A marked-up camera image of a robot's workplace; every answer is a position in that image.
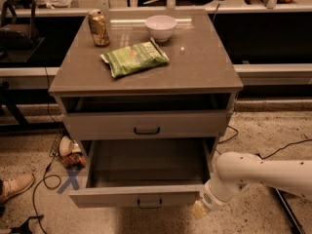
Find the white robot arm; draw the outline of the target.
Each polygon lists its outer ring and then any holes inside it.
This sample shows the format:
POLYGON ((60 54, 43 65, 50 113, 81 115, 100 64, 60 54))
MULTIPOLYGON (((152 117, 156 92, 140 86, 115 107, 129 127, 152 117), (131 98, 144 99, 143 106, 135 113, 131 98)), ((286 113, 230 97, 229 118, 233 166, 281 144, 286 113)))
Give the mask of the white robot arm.
POLYGON ((211 178, 200 190, 193 215, 200 219, 218 211, 252 183, 312 199, 312 161, 268 161, 248 153, 223 153, 216 160, 211 178))

